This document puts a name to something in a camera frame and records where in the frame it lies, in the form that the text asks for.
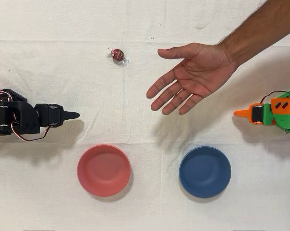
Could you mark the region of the person's open hand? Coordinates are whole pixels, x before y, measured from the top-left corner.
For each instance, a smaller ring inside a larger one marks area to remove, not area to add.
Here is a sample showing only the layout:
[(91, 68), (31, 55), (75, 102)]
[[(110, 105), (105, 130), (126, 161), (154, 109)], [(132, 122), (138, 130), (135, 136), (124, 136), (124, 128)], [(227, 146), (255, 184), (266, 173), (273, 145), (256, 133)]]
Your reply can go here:
[(181, 59), (148, 89), (146, 97), (154, 99), (151, 110), (169, 115), (178, 109), (188, 113), (200, 101), (216, 92), (236, 71), (238, 65), (220, 45), (190, 43), (181, 47), (159, 49), (164, 59)]

